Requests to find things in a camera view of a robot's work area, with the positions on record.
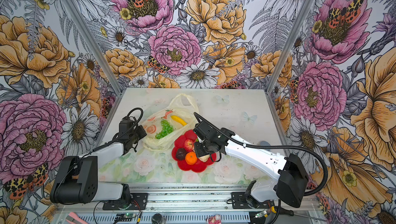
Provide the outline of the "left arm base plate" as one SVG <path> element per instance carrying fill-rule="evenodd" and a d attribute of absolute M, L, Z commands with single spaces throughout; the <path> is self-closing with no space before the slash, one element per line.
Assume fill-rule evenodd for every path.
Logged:
<path fill-rule="evenodd" d="M 104 211 L 117 210 L 145 210 L 148 202 L 148 193 L 130 193 L 118 200 L 105 201 L 102 209 Z"/>

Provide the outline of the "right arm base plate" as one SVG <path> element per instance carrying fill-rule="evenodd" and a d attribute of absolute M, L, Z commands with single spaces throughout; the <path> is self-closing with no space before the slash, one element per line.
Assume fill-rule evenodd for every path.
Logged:
<path fill-rule="evenodd" d="M 232 192 L 231 198 L 227 200 L 233 209 L 269 209 L 270 205 L 266 202 L 258 202 L 253 197 L 245 196 L 243 192 Z"/>

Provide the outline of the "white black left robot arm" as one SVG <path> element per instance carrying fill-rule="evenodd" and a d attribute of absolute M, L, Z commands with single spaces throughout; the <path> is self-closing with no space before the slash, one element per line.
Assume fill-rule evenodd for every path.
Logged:
<path fill-rule="evenodd" d="M 52 203 L 63 205 L 108 202 L 125 209 L 132 203 L 129 187 L 123 183 L 106 183 L 99 179 L 99 169 L 105 164 L 136 149 L 146 136 L 139 120 L 125 117 L 119 123 L 114 138 L 82 156 L 67 156 L 60 165 L 50 193 Z"/>

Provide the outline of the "beige fake garlic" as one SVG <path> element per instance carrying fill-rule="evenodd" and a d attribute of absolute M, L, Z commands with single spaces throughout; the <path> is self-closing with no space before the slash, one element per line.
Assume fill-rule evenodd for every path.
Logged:
<path fill-rule="evenodd" d="M 210 157 L 210 155 L 206 155 L 206 156 L 199 157 L 198 159 L 205 163 L 208 161 L 209 157 Z"/>

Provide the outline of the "red fake fruit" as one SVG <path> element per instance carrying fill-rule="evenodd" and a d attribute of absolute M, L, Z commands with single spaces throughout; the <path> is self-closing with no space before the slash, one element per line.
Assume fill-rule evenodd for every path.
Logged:
<path fill-rule="evenodd" d="M 184 142 L 184 149 L 187 153 L 192 152 L 194 150 L 194 140 L 187 139 Z"/>

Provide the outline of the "yellow fake banana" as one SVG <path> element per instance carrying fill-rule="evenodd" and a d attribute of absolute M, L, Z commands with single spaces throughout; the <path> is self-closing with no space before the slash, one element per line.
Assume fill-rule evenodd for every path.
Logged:
<path fill-rule="evenodd" d="M 184 126 L 187 125 L 187 123 L 186 123 L 182 118 L 180 118 L 179 116 L 172 115 L 172 116 L 171 116 L 171 119 L 172 119 L 172 122 L 173 122 L 174 124 L 178 124 L 178 125 L 180 125 L 180 126 L 182 126 L 182 127 L 184 127 Z"/>

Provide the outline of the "brown fake fruit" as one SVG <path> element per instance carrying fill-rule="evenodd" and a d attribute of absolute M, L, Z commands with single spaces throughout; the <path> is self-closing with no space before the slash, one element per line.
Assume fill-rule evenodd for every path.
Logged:
<path fill-rule="evenodd" d="M 184 148 L 178 148 L 175 157 L 178 161 L 183 161 L 185 160 L 186 155 L 187 151 Z"/>

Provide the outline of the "red flower-shaped plate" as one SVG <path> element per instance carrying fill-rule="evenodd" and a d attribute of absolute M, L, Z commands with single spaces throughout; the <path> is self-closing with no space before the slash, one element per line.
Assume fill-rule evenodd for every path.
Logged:
<path fill-rule="evenodd" d="M 180 170 L 201 173 L 217 160 L 215 153 L 210 156 L 198 157 L 195 150 L 195 143 L 198 142 L 198 137 L 193 130 L 186 131 L 174 141 L 171 156 L 177 162 Z"/>

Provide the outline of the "orange fake fruit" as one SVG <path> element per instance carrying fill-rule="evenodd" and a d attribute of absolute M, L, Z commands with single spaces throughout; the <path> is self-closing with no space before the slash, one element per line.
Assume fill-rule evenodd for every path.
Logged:
<path fill-rule="evenodd" d="M 187 155 L 185 157 L 185 161 L 188 165 L 194 165 L 197 163 L 198 157 L 197 157 L 196 153 L 192 151 L 192 152 L 187 153 Z"/>

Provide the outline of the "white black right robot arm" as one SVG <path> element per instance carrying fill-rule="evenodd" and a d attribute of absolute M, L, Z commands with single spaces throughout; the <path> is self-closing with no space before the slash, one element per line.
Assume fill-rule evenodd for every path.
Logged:
<path fill-rule="evenodd" d="M 308 174 L 296 155 L 284 156 L 269 149 L 254 148 L 233 131 L 218 129 L 205 121 L 200 121 L 193 129 L 200 142 L 195 145 L 198 157 L 222 153 L 238 158 L 256 167 L 270 177 L 269 181 L 256 181 L 247 189 L 247 197 L 257 202 L 280 200 L 299 208 L 307 184 Z"/>

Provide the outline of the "translucent cream plastic bag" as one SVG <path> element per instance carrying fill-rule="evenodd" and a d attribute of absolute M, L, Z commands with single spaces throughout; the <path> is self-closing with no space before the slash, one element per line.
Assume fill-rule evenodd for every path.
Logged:
<path fill-rule="evenodd" d="M 195 126 L 197 119 L 194 113 L 198 112 L 197 102 L 191 95 L 177 95 L 166 108 L 152 114 L 142 123 L 147 133 L 147 136 L 142 140 L 144 148 L 154 152 L 169 149 L 177 138 Z M 187 125 L 182 127 L 174 124 L 171 119 L 172 115 L 179 116 Z M 162 139 L 156 139 L 155 134 L 161 130 L 160 121 L 162 119 L 166 119 L 173 126 L 174 132 Z"/>

